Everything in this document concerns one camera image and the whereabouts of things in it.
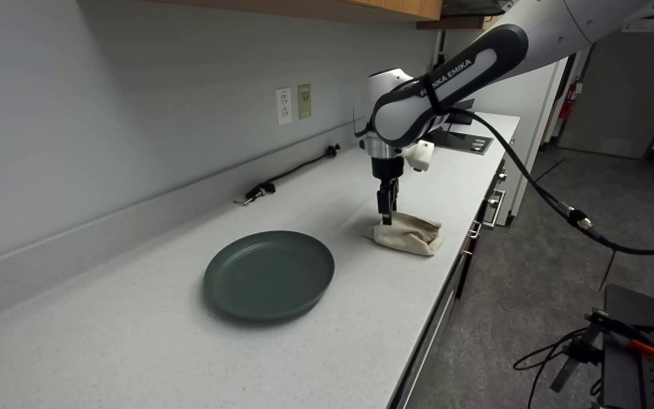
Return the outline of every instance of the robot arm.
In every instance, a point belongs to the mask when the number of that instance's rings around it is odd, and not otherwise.
[[[615,31],[631,15],[654,15],[648,0],[518,0],[470,47],[436,71],[409,80],[404,73],[372,78],[384,89],[372,95],[372,116],[363,133],[392,148],[418,140],[436,113],[464,95],[547,63]]]

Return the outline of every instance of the gray carpet floor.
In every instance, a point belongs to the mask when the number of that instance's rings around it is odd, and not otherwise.
[[[534,174],[544,170],[541,184],[590,213],[605,235],[654,245],[654,164],[548,148]],[[523,406],[530,373],[516,373],[511,363],[581,327],[583,314],[602,306],[609,262],[611,249],[569,230],[528,190],[511,226],[480,235],[464,295],[447,316],[409,406]],[[617,255],[609,282],[654,295],[654,257]],[[600,370],[578,368],[555,395],[548,382],[561,363],[547,365],[534,406],[588,409]]]

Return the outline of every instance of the dark gray plate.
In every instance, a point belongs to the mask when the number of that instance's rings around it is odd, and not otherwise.
[[[263,231],[220,249],[206,300],[245,320],[286,320],[315,306],[334,274],[332,251],[296,231]]]

